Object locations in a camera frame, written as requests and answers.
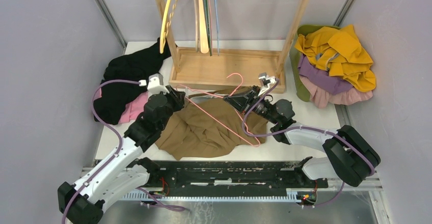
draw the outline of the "yellow cloth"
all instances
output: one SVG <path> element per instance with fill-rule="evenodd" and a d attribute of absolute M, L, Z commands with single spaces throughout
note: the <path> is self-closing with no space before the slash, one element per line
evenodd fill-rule
<path fill-rule="evenodd" d="M 352 24 L 340 30 L 323 27 L 306 36 L 300 34 L 294 47 L 317 69 L 328 70 L 329 76 L 347 80 L 360 92 L 375 89 L 375 74 L 370 70 L 373 61 L 360 44 Z"/>

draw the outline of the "brown cloth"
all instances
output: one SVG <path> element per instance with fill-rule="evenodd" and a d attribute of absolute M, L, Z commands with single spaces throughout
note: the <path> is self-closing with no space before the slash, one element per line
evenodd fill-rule
<path fill-rule="evenodd" d="M 234 108 L 222 98 L 209 99 L 199 106 L 250 143 L 258 144 L 253 137 L 245 135 Z M 246 124 L 253 134 L 264 134 L 267 130 L 267 120 L 254 113 L 248 116 Z M 258 139 L 261 143 L 265 142 L 264 137 Z M 183 157 L 223 156 L 229 154 L 235 146 L 243 144 L 247 143 L 192 103 L 170 117 L 165 130 L 156 141 L 159 149 L 167 151 L 177 160 Z"/>

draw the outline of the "wooden post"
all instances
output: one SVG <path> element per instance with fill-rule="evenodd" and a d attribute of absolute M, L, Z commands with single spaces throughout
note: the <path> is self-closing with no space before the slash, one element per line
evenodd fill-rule
<path fill-rule="evenodd" d="M 164 17 L 164 11 L 165 11 L 165 0 L 156 0 L 156 5 L 157 8 L 159 9 L 160 18 L 162 19 Z M 170 48 L 171 57 L 173 58 L 174 68 L 176 72 L 180 72 L 180 55 L 177 52 L 173 31 L 171 30 L 171 27 L 169 27 L 167 31 L 168 31 L 167 42 Z"/>
<path fill-rule="evenodd" d="M 276 77 L 279 77 L 282 70 L 284 69 L 285 60 L 288 56 L 289 49 L 291 48 L 292 42 L 294 41 L 295 33 L 299 28 L 300 21 L 302 20 L 303 14 L 305 13 L 306 6 L 309 0 L 300 0 L 297 10 L 292 20 L 291 27 L 289 29 L 288 35 L 286 36 L 285 44 L 279 54 L 278 61 L 276 63 Z"/>

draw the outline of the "white table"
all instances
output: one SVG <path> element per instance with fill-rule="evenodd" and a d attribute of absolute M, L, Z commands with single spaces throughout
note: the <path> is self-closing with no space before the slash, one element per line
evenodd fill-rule
<path fill-rule="evenodd" d="M 195 41 L 178 41 L 177 45 L 183 47 L 195 47 Z M 125 54 L 144 49 L 153 45 L 154 42 L 129 42 Z M 239 49 L 258 49 L 258 50 L 282 50 L 284 40 L 254 40 L 254 41 L 220 41 L 221 48 L 239 48 Z M 168 84 L 171 68 L 173 65 L 172 58 L 164 61 L 160 73 L 164 76 L 164 83 Z M 285 65 L 286 91 L 283 94 L 272 94 L 275 101 L 287 99 L 292 101 L 292 107 L 295 112 L 294 119 L 302 124 L 322 127 L 322 128 L 340 128 L 339 120 L 334 105 L 328 104 L 324 109 L 319 109 L 311 102 L 301 101 L 296 93 L 294 78 L 289 61 Z M 114 128 L 123 134 L 132 122 L 116 125 Z M 273 125 L 268 123 L 267 130 Z M 103 159 L 118 144 L 116 135 L 108 128 L 104 127 L 100 138 L 99 146 L 95 159 Z M 220 161 L 290 161 L 302 160 L 305 157 L 323 157 L 324 153 L 304 146 L 286 145 L 277 142 L 273 137 L 268 137 L 266 143 L 258 148 L 249 145 L 240 145 L 225 156 L 216 158 L 197 158 L 187 157 L 181 160 L 220 160 Z M 156 145 L 152 145 L 141 158 L 149 157 L 152 160 L 175 160 L 174 157 L 164 150 L 160 150 Z"/>

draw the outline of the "wooden shelf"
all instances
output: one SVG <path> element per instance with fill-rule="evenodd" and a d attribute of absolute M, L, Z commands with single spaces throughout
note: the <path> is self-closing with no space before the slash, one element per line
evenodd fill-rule
<path fill-rule="evenodd" d="M 180 56 L 180 72 L 175 67 L 171 70 L 170 85 L 185 85 L 193 89 L 219 90 L 237 86 L 241 82 L 239 76 L 227 78 L 232 73 L 243 76 L 243 86 L 260 85 L 258 75 L 266 72 L 267 75 L 276 74 L 276 65 L 280 51 L 217 49 L 213 56 L 195 52 L 194 48 L 177 48 Z M 274 93 L 285 91 L 285 73 L 278 77 L 279 85 Z"/>

